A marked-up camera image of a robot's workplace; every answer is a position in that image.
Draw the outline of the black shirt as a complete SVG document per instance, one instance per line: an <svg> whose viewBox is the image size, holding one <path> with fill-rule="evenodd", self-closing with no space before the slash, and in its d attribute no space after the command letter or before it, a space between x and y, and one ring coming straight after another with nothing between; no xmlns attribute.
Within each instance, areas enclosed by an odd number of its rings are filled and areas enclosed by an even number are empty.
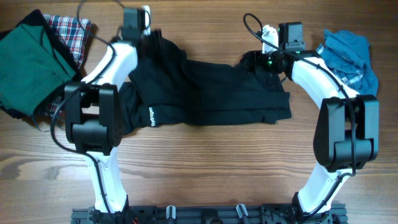
<svg viewBox="0 0 398 224"><path fill-rule="evenodd" d="M119 91L124 134L137 128L275 124L292 116L290 94L276 73L190 60L159 30L139 46L138 65Z"/></svg>

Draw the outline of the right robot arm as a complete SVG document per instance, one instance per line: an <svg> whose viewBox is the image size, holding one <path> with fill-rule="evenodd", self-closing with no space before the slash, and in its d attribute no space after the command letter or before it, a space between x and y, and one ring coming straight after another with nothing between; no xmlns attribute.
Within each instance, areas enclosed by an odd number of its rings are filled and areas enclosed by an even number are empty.
<svg viewBox="0 0 398 224"><path fill-rule="evenodd" d="M266 214L279 212L290 223L339 220L341 208L332 201L343 184L359 169L375 160L379 144L379 102L343 83L315 50L305 50L302 23L261 26L251 34L262 43L250 54L250 67L262 65L276 74L285 73L301 86L318 106L313 139L316 164L307 183L290 204L270 205Z"/></svg>

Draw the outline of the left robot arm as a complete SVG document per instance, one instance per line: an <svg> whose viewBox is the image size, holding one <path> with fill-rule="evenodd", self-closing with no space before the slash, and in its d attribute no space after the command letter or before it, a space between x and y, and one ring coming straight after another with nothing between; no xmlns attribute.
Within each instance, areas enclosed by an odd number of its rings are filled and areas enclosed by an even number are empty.
<svg viewBox="0 0 398 224"><path fill-rule="evenodd" d="M106 44L89 75L65 86L66 137L72 151L84 157L95 192L95 204L86 209L88 223L137 222L117 158L124 126L119 90L137 67L138 46L150 34L150 24L149 6L125 8L121 36Z"/></svg>

